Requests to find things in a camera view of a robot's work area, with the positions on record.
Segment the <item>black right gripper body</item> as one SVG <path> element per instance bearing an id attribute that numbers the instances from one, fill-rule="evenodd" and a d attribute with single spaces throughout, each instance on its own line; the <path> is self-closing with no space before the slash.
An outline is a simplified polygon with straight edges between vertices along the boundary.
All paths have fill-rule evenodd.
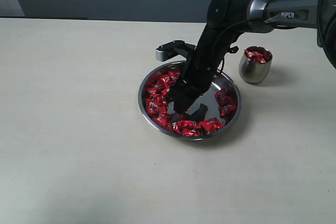
<path id="1" fill-rule="evenodd" d="M 186 82 L 186 90 L 206 92 L 223 56 L 235 43 L 239 33 L 231 29 L 205 26 L 195 50 L 178 80 Z"/>

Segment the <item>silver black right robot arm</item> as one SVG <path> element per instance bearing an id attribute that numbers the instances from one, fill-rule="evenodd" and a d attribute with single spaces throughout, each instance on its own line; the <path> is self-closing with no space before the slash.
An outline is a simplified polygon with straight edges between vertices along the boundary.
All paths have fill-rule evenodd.
<path id="1" fill-rule="evenodd" d="M 335 0 L 212 0 L 195 49 L 170 91 L 174 111 L 184 113 L 205 93 L 231 45 L 243 33 L 312 28 L 318 46 L 335 65 Z"/>

